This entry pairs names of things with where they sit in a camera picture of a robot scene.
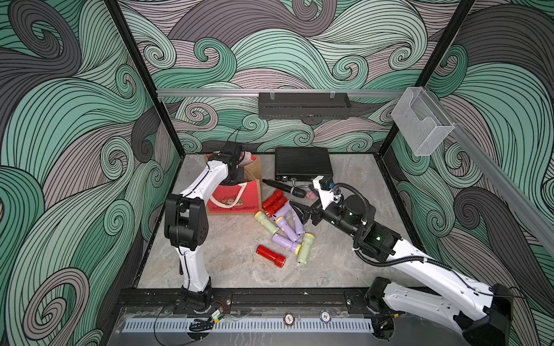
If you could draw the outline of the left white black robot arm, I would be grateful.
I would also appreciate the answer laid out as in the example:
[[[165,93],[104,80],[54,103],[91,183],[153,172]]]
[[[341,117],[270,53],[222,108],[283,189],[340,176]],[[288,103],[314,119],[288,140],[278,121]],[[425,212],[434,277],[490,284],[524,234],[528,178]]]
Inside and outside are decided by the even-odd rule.
[[[207,203],[221,183],[237,177],[245,156],[241,144],[226,142],[183,192],[170,194],[164,203],[164,236],[179,257],[183,288],[195,300],[206,301],[211,287],[202,248],[209,233]]]

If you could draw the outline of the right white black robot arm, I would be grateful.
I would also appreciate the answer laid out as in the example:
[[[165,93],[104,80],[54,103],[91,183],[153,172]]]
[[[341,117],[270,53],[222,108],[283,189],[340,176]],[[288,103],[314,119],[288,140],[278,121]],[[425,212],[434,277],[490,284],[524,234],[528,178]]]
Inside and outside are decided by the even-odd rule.
[[[421,283],[410,288],[377,277],[365,295],[375,337],[388,339],[401,314],[427,319],[460,334],[470,345],[507,345],[514,297],[500,283],[471,279],[425,254],[398,232],[375,221],[375,207],[350,195],[323,206],[291,203],[300,221],[326,221],[353,239],[356,256],[375,268],[396,268]]]

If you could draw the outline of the red jute tote bag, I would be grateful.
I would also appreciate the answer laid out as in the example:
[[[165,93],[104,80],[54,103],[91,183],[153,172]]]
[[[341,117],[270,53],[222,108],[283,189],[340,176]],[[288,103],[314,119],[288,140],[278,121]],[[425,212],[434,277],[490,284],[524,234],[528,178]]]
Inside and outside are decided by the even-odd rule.
[[[262,209],[261,159],[247,151],[246,158],[239,164],[238,179],[238,183],[231,185],[220,184],[207,203],[209,213],[256,214]]]

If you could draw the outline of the red flashlight dark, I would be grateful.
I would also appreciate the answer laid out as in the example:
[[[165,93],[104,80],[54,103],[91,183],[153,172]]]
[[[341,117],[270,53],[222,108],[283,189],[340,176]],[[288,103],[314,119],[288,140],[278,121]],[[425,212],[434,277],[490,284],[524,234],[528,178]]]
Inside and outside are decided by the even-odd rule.
[[[256,249],[256,253],[267,260],[270,260],[278,268],[283,268],[286,258],[283,255],[280,255],[263,245],[259,245]]]

